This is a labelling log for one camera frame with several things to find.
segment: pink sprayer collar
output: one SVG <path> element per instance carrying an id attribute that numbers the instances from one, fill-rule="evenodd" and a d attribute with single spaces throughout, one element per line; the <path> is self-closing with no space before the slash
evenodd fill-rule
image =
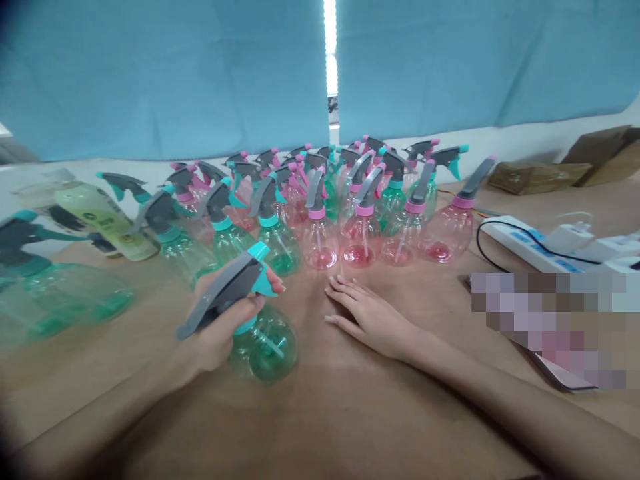
<path id="1" fill-rule="evenodd" d="M 460 198 L 457 195 L 453 198 L 451 204 L 454 207 L 462 208 L 462 209 L 470 209 L 475 205 L 475 199 L 464 199 Z"/>
<path id="2" fill-rule="evenodd" d="M 405 210 L 409 213 L 415 213 L 416 215 L 419 215 L 420 213 L 424 212 L 425 204 L 420 203 L 419 205 L 416 205 L 415 203 L 408 201 L 405 203 Z"/>
<path id="3" fill-rule="evenodd" d="M 370 217 L 373 215 L 373 205 L 370 207 L 361 207 L 360 205 L 356 205 L 355 213 L 361 217 Z"/>
<path id="4" fill-rule="evenodd" d="M 309 218 L 311 220 L 323 219 L 326 214 L 327 214 L 327 211 L 324 207 L 322 207 L 320 210 L 309 210 Z"/>

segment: power cord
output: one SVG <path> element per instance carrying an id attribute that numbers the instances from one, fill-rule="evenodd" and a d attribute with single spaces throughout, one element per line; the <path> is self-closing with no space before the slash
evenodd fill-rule
<path id="1" fill-rule="evenodd" d="M 547 253 L 551 253 L 551 254 L 553 254 L 553 255 L 555 255 L 555 256 L 557 256 L 557 257 L 567 258 L 567 259 L 569 259 L 569 260 L 578 260 L 578 261 L 581 261 L 581 262 L 584 262 L 584 263 L 590 263 L 590 264 L 592 264 L 592 265 L 600 265 L 600 264 L 602 263 L 602 262 L 598 262 L 598 261 L 585 260 L 585 259 L 578 258 L 578 257 L 572 257 L 571 255 L 563 255 L 562 253 L 556 253 L 556 252 L 554 252 L 554 251 L 551 251 L 551 250 L 549 250 L 548 248 L 546 248 L 546 247 L 542 244 L 542 242 L 540 242 L 540 240 L 538 240 L 536 237 L 534 237 L 534 236 L 533 236 L 533 234 L 532 234 L 529 230 L 527 230 L 527 229 L 525 229 L 525 228 L 522 228 L 522 227 L 520 227 L 519 225 L 514 225 L 514 224 L 512 224 L 512 223 L 503 222 L 503 221 L 500 221 L 500 220 L 491 220 L 491 221 L 488 221 L 488 222 L 481 223 L 481 224 L 480 224 L 480 226 L 478 226 L 478 230 L 477 230 L 477 231 L 476 231 L 476 233 L 475 233 L 475 244 L 476 244 L 476 246 L 478 247 L 478 251 L 479 251 L 479 252 L 480 252 L 480 254 L 485 258 L 485 260 L 486 260 L 486 261 L 488 261 L 490 264 L 492 264 L 492 265 L 493 265 L 494 267 L 496 267 L 498 270 L 503 271 L 503 272 L 505 272 L 505 273 L 511 273 L 511 272 L 510 272 L 509 270 L 505 269 L 505 268 L 502 268 L 502 267 L 501 267 L 500 265 L 498 265 L 496 262 L 494 262 L 493 260 L 491 260 L 491 259 L 487 256 L 487 254 L 482 250 L 482 247 L 480 246 L 480 230 L 482 230 L 482 227 L 484 227 L 485 225 L 488 225 L 488 224 L 490 224 L 490 223 L 500 223 L 500 224 L 502 224 L 502 225 L 506 225 L 506 226 L 508 226 L 508 227 L 512 227 L 512 228 L 515 228 L 515 229 L 517 229 L 517 230 L 523 231 L 524 233 L 526 233 L 526 234 L 531 238 L 531 240 L 533 240 L 534 242 L 536 242 L 536 243 L 537 243 L 537 244 L 542 248 L 542 250 L 544 250 L 544 251 L 545 251 L 545 252 L 547 252 Z"/>

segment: blue curtain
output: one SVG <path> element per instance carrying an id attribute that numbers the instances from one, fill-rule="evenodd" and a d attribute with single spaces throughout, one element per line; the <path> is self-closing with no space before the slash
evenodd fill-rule
<path id="1" fill-rule="evenodd" d="M 340 138 L 618 113 L 640 90 L 637 0 L 337 0 Z"/>
<path id="2" fill-rule="evenodd" d="M 13 4 L 0 121 L 44 160 L 328 142 L 321 0 Z"/>

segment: hand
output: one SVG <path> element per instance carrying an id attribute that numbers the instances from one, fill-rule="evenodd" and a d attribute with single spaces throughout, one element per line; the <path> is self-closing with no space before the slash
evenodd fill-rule
<path id="1" fill-rule="evenodd" d="M 329 278 L 329 285 L 325 288 L 326 294 L 344 305 L 357 323 L 340 315 L 326 316 L 327 322 L 386 357 L 405 359 L 409 342 L 418 327 L 356 279 L 347 281 L 338 275 L 337 279 Z"/>
<path id="2" fill-rule="evenodd" d="M 222 271 L 223 269 L 218 270 L 198 280 L 189 312 Z M 274 293 L 284 292 L 282 280 L 270 268 L 267 269 L 267 278 Z M 256 316 L 264 304 L 265 298 L 262 295 L 238 300 L 206 328 L 181 342 L 175 352 L 175 362 L 186 370 L 182 375 L 183 380 L 180 381 L 180 386 L 186 385 L 203 371 L 220 368 L 231 354 L 233 332 L 244 322 Z"/>

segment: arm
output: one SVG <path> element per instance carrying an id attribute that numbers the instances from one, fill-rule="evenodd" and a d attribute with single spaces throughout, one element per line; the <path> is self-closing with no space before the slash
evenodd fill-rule
<path id="1" fill-rule="evenodd" d="M 202 277 L 194 302 L 219 275 Z M 267 271 L 271 288 L 282 293 L 280 279 Z M 151 408 L 184 387 L 204 371 L 218 369 L 233 346 L 233 332 L 265 304 L 258 295 L 236 302 L 207 328 L 176 346 L 166 358 L 149 364 L 83 409 L 22 448 L 17 460 L 35 466 L 44 479 L 90 478 L 108 460 L 110 452 Z"/>
<path id="2" fill-rule="evenodd" d="M 476 404 L 562 478 L 634 479 L 640 440 L 422 330 L 354 279 L 330 278 L 327 295 L 353 314 L 325 317 L 381 354 L 448 384 Z"/>

